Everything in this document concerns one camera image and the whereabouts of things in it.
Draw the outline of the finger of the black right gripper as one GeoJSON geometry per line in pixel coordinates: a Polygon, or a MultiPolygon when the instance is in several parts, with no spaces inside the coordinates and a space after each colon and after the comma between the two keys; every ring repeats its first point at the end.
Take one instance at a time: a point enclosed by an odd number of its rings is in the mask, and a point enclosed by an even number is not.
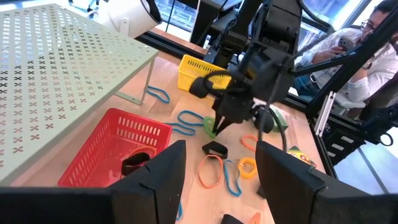
{"type": "Polygon", "coordinates": [[[232,122],[227,117],[224,117],[217,126],[216,134],[219,135],[220,132],[222,132],[231,124],[232,122]]]}
{"type": "Polygon", "coordinates": [[[215,134],[215,136],[218,135],[218,125],[221,121],[222,116],[219,114],[215,114],[215,121],[214,121],[214,125],[213,125],[213,129],[212,132],[215,134]]]}

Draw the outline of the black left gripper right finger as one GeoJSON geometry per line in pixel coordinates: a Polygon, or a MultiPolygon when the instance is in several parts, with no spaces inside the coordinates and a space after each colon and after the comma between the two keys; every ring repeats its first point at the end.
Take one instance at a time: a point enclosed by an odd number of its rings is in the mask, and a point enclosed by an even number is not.
{"type": "Polygon", "coordinates": [[[256,165],[275,224],[398,224],[398,194],[367,194],[264,141],[256,165]]]}

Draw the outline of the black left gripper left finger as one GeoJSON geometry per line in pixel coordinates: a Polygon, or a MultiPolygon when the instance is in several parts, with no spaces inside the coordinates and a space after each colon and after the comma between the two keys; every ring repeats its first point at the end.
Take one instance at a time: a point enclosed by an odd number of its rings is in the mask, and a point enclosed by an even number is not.
{"type": "Polygon", "coordinates": [[[186,155],[175,141],[105,188],[0,187],[0,224],[175,224],[186,155]]]}

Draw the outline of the red plastic basket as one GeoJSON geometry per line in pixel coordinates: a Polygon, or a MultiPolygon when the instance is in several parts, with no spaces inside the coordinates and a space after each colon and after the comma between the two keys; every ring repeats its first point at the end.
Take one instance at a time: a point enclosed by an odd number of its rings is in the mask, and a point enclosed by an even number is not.
{"type": "Polygon", "coordinates": [[[168,145],[172,127],[149,118],[111,108],[58,181],[60,187],[107,187],[121,179],[122,161],[141,146],[157,155],[168,145]]]}

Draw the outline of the yellow plastic basket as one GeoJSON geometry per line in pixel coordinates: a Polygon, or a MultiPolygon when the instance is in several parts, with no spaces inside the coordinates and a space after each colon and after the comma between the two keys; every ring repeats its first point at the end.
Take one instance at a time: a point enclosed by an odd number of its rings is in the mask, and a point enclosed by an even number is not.
{"type": "MultiPolygon", "coordinates": [[[[189,91],[193,81],[198,77],[204,77],[210,72],[224,70],[211,63],[205,62],[190,55],[184,55],[178,67],[178,88],[189,91]]],[[[218,75],[210,78],[215,89],[225,89],[231,77],[218,75]]]]}

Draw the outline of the black mechanical assembly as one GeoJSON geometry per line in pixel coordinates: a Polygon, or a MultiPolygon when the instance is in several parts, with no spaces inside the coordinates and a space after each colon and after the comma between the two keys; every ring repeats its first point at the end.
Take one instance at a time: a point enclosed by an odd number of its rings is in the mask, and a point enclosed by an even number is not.
{"type": "Polygon", "coordinates": [[[366,140],[374,144],[381,143],[383,146],[392,146],[394,143],[392,136],[387,133],[391,128],[398,128],[398,104],[377,109],[361,124],[366,140]],[[389,144],[382,141],[383,135],[389,138],[389,144]]]}

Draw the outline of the person's phone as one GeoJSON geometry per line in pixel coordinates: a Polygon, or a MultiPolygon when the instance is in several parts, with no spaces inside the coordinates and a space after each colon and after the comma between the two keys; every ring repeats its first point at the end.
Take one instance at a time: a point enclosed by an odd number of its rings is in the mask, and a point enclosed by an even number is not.
{"type": "Polygon", "coordinates": [[[352,49],[355,46],[355,43],[351,39],[342,36],[338,41],[338,46],[347,51],[349,49],[352,49]]]}

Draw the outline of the green perforated metal shelf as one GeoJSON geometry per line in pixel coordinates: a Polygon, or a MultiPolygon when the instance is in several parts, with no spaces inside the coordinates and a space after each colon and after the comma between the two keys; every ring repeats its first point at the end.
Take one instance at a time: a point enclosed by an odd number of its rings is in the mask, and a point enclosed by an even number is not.
{"type": "Polygon", "coordinates": [[[157,54],[57,4],[0,12],[0,186],[11,185],[157,54]]]}

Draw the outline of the person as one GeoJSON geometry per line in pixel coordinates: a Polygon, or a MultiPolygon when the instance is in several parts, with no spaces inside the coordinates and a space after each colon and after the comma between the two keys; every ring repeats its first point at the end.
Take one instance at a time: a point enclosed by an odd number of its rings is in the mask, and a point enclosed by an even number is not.
{"type": "MultiPolygon", "coordinates": [[[[373,10],[367,20],[373,22],[374,31],[382,24],[384,19],[398,4],[398,0],[383,0],[373,10]]],[[[346,51],[338,46],[340,37],[351,39],[355,46],[362,44],[373,32],[365,33],[361,29],[344,28],[338,30],[312,49],[306,51],[298,60],[297,65],[309,66],[341,55],[346,51]]],[[[353,103],[365,101],[383,87],[389,80],[393,79],[398,72],[398,52],[395,46],[398,44],[398,31],[387,41],[367,62],[372,62],[369,70],[361,68],[340,89],[347,99],[353,103]]],[[[309,99],[314,98],[319,91],[330,81],[340,66],[313,72],[308,75],[296,77],[294,88],[300,96],[309,99]]]]}

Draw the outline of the person's glasses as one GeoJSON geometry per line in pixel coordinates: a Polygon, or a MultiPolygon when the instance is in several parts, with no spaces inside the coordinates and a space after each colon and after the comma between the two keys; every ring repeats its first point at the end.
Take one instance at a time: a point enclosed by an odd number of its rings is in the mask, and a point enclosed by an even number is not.
{"type": "Polygon", "coordinates": [[[375,29],[375,27],[374,27],[372,21],[366,20],[366,21],[363,21],[363,22],[361,23],[360,29],[361,29],[363,32],[368,33],[368,32],[373,32],[374,29],[375,29]]]}

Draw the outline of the yellow coil keychain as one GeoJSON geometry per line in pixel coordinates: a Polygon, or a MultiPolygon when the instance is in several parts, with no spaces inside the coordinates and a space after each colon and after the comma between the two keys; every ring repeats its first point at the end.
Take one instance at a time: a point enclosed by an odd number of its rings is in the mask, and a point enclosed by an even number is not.
{"type": "Polygon", "coordinates": [[[244,157],[240,159],[237,167],[244,179],[251,179],[257,175],[257,165],[254,158],[244,157]]]}

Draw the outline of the silver metal bracket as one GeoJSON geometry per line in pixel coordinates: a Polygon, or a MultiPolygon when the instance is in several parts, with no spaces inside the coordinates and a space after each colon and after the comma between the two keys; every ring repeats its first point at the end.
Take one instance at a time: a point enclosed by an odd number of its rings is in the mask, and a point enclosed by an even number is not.
{"type": "Polygon", "coordinates": [[[325,97],[314,128],[316,136],[322,137],[323,135],[330,111],[334,104],[335,96],[336,93],[331,91],[328,96],[325,97]]]}

